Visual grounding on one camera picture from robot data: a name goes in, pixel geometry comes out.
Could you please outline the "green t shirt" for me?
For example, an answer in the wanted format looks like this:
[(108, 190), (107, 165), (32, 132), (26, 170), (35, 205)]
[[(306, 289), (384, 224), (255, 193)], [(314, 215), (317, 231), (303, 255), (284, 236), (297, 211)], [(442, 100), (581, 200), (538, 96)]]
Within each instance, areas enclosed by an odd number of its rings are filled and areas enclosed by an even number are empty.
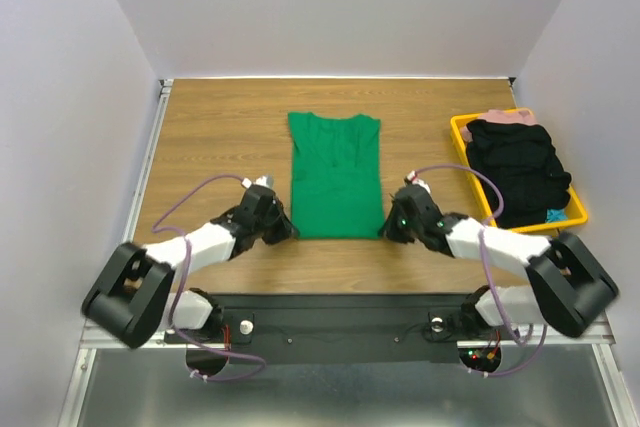
[(381, 121), (357, 114), (325, 118), (291, 112), (291, 215), (299, 237), (377, 239), (385, 214)]

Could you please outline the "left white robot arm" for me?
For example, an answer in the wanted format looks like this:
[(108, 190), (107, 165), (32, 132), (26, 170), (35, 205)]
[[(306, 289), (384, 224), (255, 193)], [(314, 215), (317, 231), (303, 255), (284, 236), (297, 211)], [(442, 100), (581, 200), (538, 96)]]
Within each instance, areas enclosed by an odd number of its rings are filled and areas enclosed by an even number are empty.
[(175, 279), (230, 261), (257, 240), (275, 245), (297, 236), (276, 193), (252, 184), (239, 205), (188, 234), (178, 232), (168, 241), (145, 246), (124, 242), (116, 247), (83, 300), (81, 313), (135, 349), (170, 326), (171, 306), (178, 300), (180, 308), (192, 311), (190, 316), (174, 316), (179, 326), (199, 340), (213, 340), (222, 331), (222, 316), (193, 294), (173, 294)]

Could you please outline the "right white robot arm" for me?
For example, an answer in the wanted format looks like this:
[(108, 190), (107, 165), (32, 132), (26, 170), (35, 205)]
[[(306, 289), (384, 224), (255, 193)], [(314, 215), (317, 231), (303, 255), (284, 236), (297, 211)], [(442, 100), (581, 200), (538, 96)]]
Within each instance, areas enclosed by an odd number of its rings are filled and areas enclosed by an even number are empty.
[(418, 241), (451, 258), (479, 260), (528, 281), (526, 286), (490, 285), (464, 308), (460, 325), (472, 337), (498, 326), (545, 323), (579, 338), (619, 296), (613, 278), (578, 236), (525, 235), (463, 214), (444, 214), (420, 183), (406, 185), (392, 197), (380, 234), (401, 244)]

